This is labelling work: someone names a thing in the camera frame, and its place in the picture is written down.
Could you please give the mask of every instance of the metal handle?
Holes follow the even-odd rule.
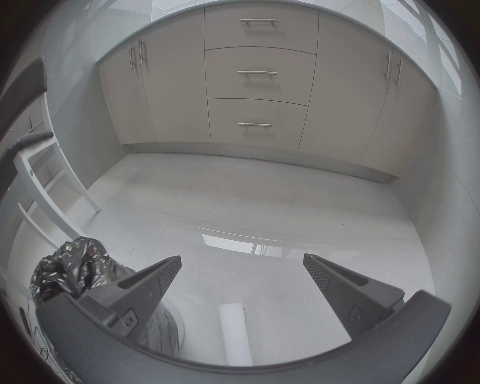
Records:
[[[249,23],[249,22],[267,22],[267,23],[279,23],[278,19],[239,19],[240,23]]]
[[[138,51],[140,55],[140,64],[144,63],[144,50],[143,50],[143,43],[142,43],[142,38],[138,39]]]
[[[390,66],[390,63],[392,61],[392,51],[388,51],[388,64],[387,64],[387,73],[384,73],[385,75],[385,79],[388,80],[390,79],[390,70],[391,70],[391,66]]]
[[[238,71],[239,73],[255,73],[255,74],[261,74],[261,75],[276,75],[276,72],[271,72],[271,71]]]
[[[130,69],[133,69],[133,61],[132,61],[132,45],[128,45],[128,54],[130,56]]]
[[[395,82],[396,83],[396,87],[400,87],[400,76],[402,75],[402,60],[400,59],[400,64],[398,65],[400,68],[398,69],[398,79],[397,81]]]
[[[259,123],[239,123],[239,125],[243,125],[246,127],[271,127],[272,124],[259,124]]]

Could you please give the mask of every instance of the chair backrest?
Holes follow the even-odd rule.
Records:
[[[0,99],[0,140],[33,101],[47,91],[47,69],[43,57],[33,60]]]

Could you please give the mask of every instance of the beige cabinet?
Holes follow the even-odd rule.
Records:
[[[320,13],[315,77],[299,151],[360,163],[385,100],[389,55],[391,64],[392,47],[385,41]]]
[[[209,99],[250,98],[308,105],[314,68],[315,55],[290,49],[205,51],[207,95]]]
[[[394,50],[382,114],[360,164],[401,176],[420,141],[433,86]]]
[[[275,47],[315,53],[318,11],[289,4],[244,2],[205,9],[205,49]]]
[[[200,9],[140,34],[140,68],[158,141],[210,141],[203,32]]]
[[[268,100],[208,100],[213,143],[296,151],[307,107]]]
[[[138,38],[128,41],[104,59],[100,71],[120,143],[156,141],[142,83]]]

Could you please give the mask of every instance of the white foam block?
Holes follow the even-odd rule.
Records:
[[[227,364],[235,367],[252,366],[243,304],[220,304],[218,307],[220,309],[223,343],[227,353]]]

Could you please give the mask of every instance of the garbage bag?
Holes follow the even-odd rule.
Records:
[[[36,305],[63,292],[78,299],[90,289],[134,272],[113,260],[98,240],[79,237],[40,260],[30,281],[30,290]],[[177,325],[162,302],[139,335],[137,343],[155,353],[178,356]]]

